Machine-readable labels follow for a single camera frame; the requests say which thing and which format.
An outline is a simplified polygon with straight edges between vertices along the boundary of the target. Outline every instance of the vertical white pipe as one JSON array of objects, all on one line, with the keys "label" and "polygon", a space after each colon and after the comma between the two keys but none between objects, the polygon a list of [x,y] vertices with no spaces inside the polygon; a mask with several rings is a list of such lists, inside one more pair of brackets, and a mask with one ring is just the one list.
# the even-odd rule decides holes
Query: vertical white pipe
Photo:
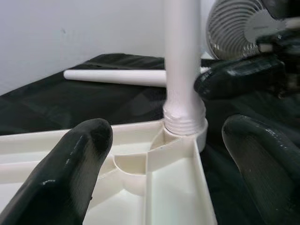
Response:
[{"label": "vertical white pipe", "polygon": [[200,63],[200,1],[165,0],[165,127],[191,135],[205,127],[205,106],[194,91]]}]

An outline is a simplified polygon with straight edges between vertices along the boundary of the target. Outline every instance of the black cloth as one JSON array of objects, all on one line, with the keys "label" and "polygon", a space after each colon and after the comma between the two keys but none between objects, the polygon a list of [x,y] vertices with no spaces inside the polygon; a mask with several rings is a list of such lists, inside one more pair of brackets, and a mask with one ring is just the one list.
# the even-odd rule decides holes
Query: black cloth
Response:
[{"label": "black cloth", "polygon": [[[203,60],[202,66],[215,63]],[[101,55],[76,69],[164,69],[164,59],[125,54]],[[62,73],[0,97],[0,134],[73,128],[92,118],[122,124],[163,117],[164,88],[67,81]],[[219,225],[264,224],[222,140],[222,126],[244,114],[281,130],[300,146],[300,95],[277,99],[253,92],[230,100],[206,101],[209,122],[201,159]]]}]

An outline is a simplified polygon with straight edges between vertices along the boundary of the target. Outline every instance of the white pvc pipe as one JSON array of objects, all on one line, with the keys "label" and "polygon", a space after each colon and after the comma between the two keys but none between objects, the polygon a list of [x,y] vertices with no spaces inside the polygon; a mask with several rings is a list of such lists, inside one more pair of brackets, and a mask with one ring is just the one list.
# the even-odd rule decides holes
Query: white pvc pipe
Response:
[{"label": "white pvc pipe", "polygon": [[300,17],[288,18],[285,20],[286,29],[299,29],[300,28]]},{"label": "white pvc pipe", "polygon": [[64,72],[68,80],[103,83],[122,83],[142,86],[165,87],[165,70],[75,70]]},{"label": "white pvc pipe", "polygon": [[176,135],[205,129],[205,106],[194,91],[200,62],[200,1],[165,0],[165,127]]}]

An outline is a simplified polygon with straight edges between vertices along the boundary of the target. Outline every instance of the white fan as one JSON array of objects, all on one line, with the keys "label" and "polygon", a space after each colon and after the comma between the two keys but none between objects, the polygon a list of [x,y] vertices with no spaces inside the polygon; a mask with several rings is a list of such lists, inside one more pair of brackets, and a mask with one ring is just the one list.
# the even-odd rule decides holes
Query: white fan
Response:
[{"label": "white fan", "polygon": [[202,19],[206,51],[212,57],[224,60],[257,53],[257,37],[286,28],[285,20],[273,19],[260,0],[204,2]]}]

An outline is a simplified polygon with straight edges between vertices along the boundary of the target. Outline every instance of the plastic tray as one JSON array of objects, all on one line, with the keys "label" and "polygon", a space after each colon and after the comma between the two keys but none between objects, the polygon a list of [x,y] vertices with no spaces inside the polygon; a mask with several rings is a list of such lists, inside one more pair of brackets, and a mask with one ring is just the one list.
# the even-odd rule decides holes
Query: plastic tray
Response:
[{"label": "plastic tray", "polygon": [[[199,156],[206,134],[177,137],[162,120],[112,128],[84,225],[216,224]],[[66,132],[0,137],[0,211]]]}]

